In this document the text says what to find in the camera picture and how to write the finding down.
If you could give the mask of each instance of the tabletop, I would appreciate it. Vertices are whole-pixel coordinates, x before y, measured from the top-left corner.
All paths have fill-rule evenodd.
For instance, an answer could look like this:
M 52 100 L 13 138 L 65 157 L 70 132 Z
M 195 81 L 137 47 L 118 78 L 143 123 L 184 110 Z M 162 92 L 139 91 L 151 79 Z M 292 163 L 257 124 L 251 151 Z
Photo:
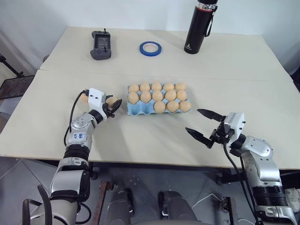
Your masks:
M 103 28 L 68 27 L 40 69 L 292 82 L 262 36 L 212 33 L 200 52 L 191 55 L 183 51 L 187 35 L 183 31 L 106 29 L 111 34 L 112 57 L 97 61 L 90 55 L 94 30 Z M 142 55 L 139 46 L 145 41 L 159 43 L 162 52 L 156 57 Z
M 127 85 L 141 82 L 185 82 L 192 111 L 127 115 Z M 112 75 L 39 70 L 0 135 L 4 156 L 60 159 L 73 102 L 85 88 L 123 99 L 115 118 L 101 122 L 93 135 L 90 161 L 232 167 L 220 145 L 207 149 L 185 127 L 208 137 L 218 122 L 196 111 L 227 115 L 244 112 L 245 135 L 268 141 L 281 169 L 300 169 L 300 96 L 291 82 L 161 76 Z M 79 102 L 75 116 L 88 110 Z

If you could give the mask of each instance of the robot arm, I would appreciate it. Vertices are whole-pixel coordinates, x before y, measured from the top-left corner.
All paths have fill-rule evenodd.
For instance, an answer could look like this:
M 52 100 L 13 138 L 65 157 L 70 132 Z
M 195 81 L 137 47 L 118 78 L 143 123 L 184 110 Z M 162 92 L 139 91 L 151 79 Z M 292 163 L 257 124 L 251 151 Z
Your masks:
M 23 222 L 23 224 L 74 225 L 82 202 L 89 198 L 88 157 L 92 135 L 100 122 L 106 121 L 108 117 L 114 117 L 113 113 L 120 107 L 122 100 L 117 100 L 112 107 L 109 107 L 105 100 L 111 96 L 106 97 L 104 92 L 90 88 L 85 91 L 85 94 L 88 95 L 90 112 L 85 112 L 71 122 L 65 155 L 59 162 L 50 184 L 50 206 L 46 207 L 45 202 L 39 205 L 30 215 L 29 221 L 27 218 L 27 223 Z M 51 220 L 48 219 L 47 222 L 45 218 L 49 215 Z
M 265 140 L 246 137 L 241 133 L 246 123 L 244 114 L 231 112 L 228 116 L 222 116 L 205 109 L 198 111 L 205 117 L 220 122 L 219 126 L 213 130 L 209 139 L 195 130 L 186 130 L 208 148 L 216 142 L 223 144 L 225 149 L 228 146 L 230 153 L 241 157 L 250 186 L 249 194 L 255 200 L 255 215 L 265 224 L 296 225 L 293 210 L 286 202 L 279 169 L 272 159 L 273 149 Z

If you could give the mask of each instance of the thermos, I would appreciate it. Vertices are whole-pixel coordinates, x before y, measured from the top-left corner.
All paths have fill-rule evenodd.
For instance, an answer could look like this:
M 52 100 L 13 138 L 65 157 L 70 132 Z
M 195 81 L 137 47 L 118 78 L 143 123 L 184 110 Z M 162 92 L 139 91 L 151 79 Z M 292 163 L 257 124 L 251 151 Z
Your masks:
M 191 25 L 188 30 L 184 51 L 197 54 L 204 37 L 210 35 L 213 16 L 217 10 L 218 0 L 198 0 L 194 9 Z

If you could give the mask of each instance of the egg carton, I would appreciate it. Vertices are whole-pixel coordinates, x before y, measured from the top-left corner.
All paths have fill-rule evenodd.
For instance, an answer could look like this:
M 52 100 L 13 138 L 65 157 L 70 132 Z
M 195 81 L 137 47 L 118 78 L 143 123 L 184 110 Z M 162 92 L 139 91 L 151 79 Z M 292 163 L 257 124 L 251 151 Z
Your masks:
M 149 91 L 151 96 L 152 96 L 152 93 L 154 92 L 153 90 L 150 90 Z M 161 90 L 163 96 L 165 96 L 165 93 L 167 92 L 166 90 L 162 89 Z M 141 99 L 141 91 L 139 90 L 137 92 L 137 95 L 139 96 L 139 99 Z M 176 102 L 180 103 L 181 100 L 176 98 L 175 99 Z M 128 115 L 132 115 L 132 116 L 136 116 L 136 115 L 139 115 L 139 114 L 144 114 L 144 115 L 150 115 L 150 114 L 159 114 L 158 112 L 156 112 L 154 110 L 154 104 L 155 104 L 155 100 L 151 99 L 148 103 L 144 103 L 142 100 L 139 100 L 135 105 L 131 104 L 130 102 L 127 102 L 127 114 Z M 167 106 L 169 100 L 167 100 L 166 98 L 163 98 L 162 102 L 165 104 L 165 106 Z M 183 111 L 181 109 L 178 109 L 174 112 L 170 112 L 169 110 L 165 109 L 165 111 L 163 111 L 163 113 L 182 113 Z

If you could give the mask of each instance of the black remote control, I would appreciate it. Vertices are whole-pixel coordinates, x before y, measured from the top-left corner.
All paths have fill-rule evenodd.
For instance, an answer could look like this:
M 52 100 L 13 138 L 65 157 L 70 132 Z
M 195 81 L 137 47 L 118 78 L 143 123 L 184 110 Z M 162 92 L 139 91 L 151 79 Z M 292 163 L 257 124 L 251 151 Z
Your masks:
M 111 34 L 104 31 L 93 31 L 94 49 L 91 50 L 90 55 L 95 60 L 106 60 L 112 56 L 111 52 Z

